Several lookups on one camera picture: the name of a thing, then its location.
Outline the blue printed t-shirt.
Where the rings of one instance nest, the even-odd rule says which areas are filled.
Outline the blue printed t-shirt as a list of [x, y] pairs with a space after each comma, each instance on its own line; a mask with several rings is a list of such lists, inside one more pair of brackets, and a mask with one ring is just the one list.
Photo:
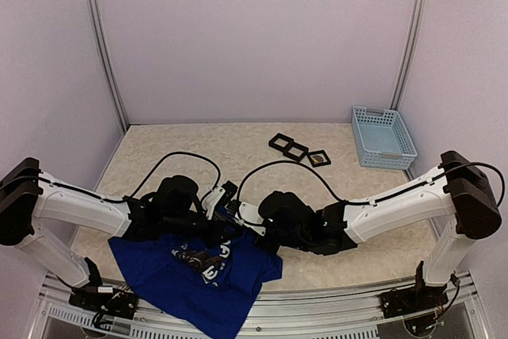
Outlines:
[[238, 225], [219, 222], [213, 238], [166, 233], [108, 243], [124, 280], [143, 300], [211, 338], [235, 338], [263, 284], [281, 279], [283, 261]]

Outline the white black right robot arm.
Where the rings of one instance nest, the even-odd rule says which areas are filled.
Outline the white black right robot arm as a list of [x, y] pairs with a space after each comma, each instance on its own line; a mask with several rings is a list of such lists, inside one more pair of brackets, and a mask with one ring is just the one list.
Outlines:
[[240, 211], [244, 222], [268, 242], [323, 256], [353, 250], [406, 225], [447, 218], [436, 246], [419, 265], [419, 282], [406, 292], [406, 304], [423, 310], [473, 244], [501, 227], [499, 200], [484, 173], [487, 167], [447, 151], [425, 174], [371, 197], [337, 198], [312, 210], [297, 195], [274, 191], [258, 206], [241, 203]]

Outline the sunset painting round brooch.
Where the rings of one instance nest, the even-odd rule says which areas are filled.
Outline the sunset painting round brooch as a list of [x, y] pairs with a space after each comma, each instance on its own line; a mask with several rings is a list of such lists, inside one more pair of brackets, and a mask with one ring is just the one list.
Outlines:
[[310, 156], [310, 159], [311, 159], [312, 163], [315, 164], [315, 165], [318, 165], [318, 164], [321, 164], [321, 163], [325, 162], [324, 157], [321, 156], [321, 155], [318, 155], [318, 154]]

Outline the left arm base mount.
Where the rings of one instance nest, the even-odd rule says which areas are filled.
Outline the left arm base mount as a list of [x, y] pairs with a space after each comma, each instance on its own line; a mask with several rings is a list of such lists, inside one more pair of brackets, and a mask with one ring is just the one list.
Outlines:
[[120, 287], [84, 286], [71, 291], [69, 304], [84, 310], [103, 312], [119, 318], [132, 319], [139, 297]]

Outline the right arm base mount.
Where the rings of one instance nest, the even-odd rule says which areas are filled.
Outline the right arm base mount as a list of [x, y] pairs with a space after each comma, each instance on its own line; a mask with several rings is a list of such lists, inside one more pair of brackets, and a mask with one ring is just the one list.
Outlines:
[[435, 320], [442, 317], [454, 304], [460, 292], [460, 279], [453, 272], [449, 281], [456, 288], [451, 301], [446, 294], [446, 286], [431, 287], [424, 281], [422, 261], [416, 270], [415, 284], [405, 289], [391, 289], [379, 296], [380, 306], [384, 318], [394, 318], [407, 314], [414, 314], [423, 310], [440, 307], [440, 313]]

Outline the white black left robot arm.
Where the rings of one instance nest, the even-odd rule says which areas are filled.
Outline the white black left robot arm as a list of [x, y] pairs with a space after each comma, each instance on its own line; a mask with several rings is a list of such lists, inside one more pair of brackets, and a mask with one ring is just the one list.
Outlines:
[[111, 294], [102, 286], [97, 265], [73, 253], [44, 226], [44, 220], [68, 222], [128, 241], [156, 240], [172, 233], [215, 246], [241, 235], [238, 225], [214, 219], [214, 210], [226, 195], [215, 187], [200, 199], [194, 180], [175, 175], [141, 198], [111, 198], [62, 183], [28, 157], [1, 181], [1, 244], [30, 255], [71, 289], [80, 288], [80, 298], [101, 311], [111, 303]]

